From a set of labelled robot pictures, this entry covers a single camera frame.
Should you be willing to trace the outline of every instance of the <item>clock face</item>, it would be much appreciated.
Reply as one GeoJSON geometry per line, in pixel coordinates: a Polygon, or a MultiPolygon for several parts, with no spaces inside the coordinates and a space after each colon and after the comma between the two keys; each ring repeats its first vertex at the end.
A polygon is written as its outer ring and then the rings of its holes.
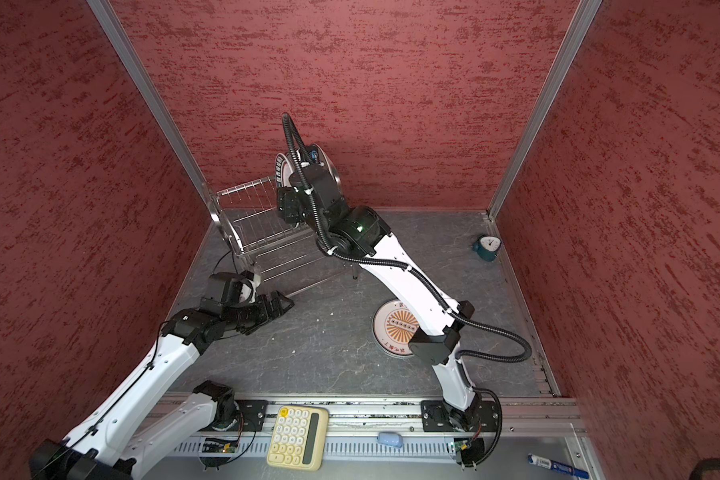
{"type": "Polygon", "coordinates": [[[489,252],[495,252],[501,246],[501,239],[497,236],[484,236],[480,239],[480,246],[489,252]]]}

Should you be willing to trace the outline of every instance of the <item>wall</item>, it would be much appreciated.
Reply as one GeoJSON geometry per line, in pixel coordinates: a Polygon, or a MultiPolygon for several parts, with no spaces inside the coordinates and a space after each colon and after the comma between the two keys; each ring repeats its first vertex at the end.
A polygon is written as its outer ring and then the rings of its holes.
{"type": "Polygon", "coordinates": [[[608,478],[720,456],[720,2],[604,2],[499,228],[608,478]]]}
{"type": "Polygon", "coordinates": [[[145,355],[207,224],[86,3],[0,2],[0,478],[145,355]]]}
{"type": "Polygon", "coordinates": [[[280,116],[353,204],[484,209],[576,0],[113,0],[216,190],[272,175],[280,116]]]}

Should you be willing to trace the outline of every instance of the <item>black mounting plate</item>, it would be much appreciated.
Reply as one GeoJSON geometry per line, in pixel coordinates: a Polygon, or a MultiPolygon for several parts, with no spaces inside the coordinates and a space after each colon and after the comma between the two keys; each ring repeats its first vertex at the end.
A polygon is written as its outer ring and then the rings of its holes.
{"type": "MultiPolygon", "coordinates": [[[[480,425],[483,432],[496,432],[496,418],[498,413],[496,402],[492,400],[481,400],[475,409],[477,417],[480,418],[480,425]]],[[[448,412],[445,402],[442,400],[423,400],[421,402],[421,423],[425,432],[456,432],[448,421],[448,412]]]]}
{"type": "MultiPolygon", "coordinates": [[[[237,405],[242,411],[242,416],[245,419],[245,423],[242,425],[243,432],[260,432],[264,427],[264,420],[266,419],[266,407],[269,405],[268,400],[236,400],[237,405]]],[[[217,432],[213,428],[205,427],[202,428],[201,432],[217,432]]]]}

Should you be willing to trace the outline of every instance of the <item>orange sunburst pattern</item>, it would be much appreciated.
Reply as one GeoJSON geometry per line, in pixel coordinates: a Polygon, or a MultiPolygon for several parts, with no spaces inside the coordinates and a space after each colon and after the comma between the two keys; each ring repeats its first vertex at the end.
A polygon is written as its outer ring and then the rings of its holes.
{"type": "Polygon", "coordinates": [[[409,310],[395,310],[387,317],[387,334],[396,342],[408,343],[418,328],[418,320],[409,310]]]}

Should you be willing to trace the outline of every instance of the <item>metal corner post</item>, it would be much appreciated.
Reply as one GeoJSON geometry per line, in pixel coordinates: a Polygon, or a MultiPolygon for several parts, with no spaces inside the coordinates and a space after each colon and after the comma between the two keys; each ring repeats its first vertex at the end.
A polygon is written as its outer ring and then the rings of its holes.
{"type": "Polygon", "coordinates": [[[557,91],[560,90],[560,85],[563,84],[570,65],[574,62],[581,42],[584,40],[597,9],[600,7],[600,2],[601,0],[581,0],[579,6],[576,7],[574,17],[570,21],[563,43],[560,44],[560,49],[557,51],[554,62],[552,62],[550,72],[547,74],[547,80],[541,87],[539,97],[533,106],[533,111],[530,113],[525,130],[523,130],[523,134],[520,136],[519,142],[517,142],[517,148],[512,154],[512,158],[509,159],[507,169],[504,171],[496,193],[493,194],[493,199],[490,201],[488,218],[491,221],[498,218],[499,210],[507,199],[509,189],[512,187],[519,169],[523,166],[528,151],[533,145],[533,140],[536,139],[541,124],[547,117],[547,112],[549,112],[552,102],[557,96],[557,91]]]}
{"type": "Polygon", "coordinates": [[[205,181],[205,176],[202,174],[200,167],[195,161],[195,157],[192,155],[192,151],[178,130],[178,126],[173,121],[173,117],[171,117],[168,108],[165,106],[162,98],[160,98],[160,94],[152,83],[152,79],[149,78],[144,65],[138,58],[133,45],[128,39],[128,35],[125,33],[122,24],[117,18],[114,8],[112,8],[112,4],[110,4],[108,0],[87,0],[87,2],[93,10],[93,14],[96,15],[98,23],[101,24],[101,27],[104,29],[107,38],[115,48],[120,61],[124,64],[125,70],[130,74],[136,88],[138,88],[144,101],[146,101],[149,110],[152,111],[154,119],[157,120],[162,132],[168,139],[171,147],[173,147],[173,151],[181,161],[181,165],[184,167],[184,170],[186,170],[189,179],[192,180],[192,184],[200,194],[202,201],[205,202],[211,214],[215,213],[213,203],[215,196],[209,189],[208,183],[205,181]]]}

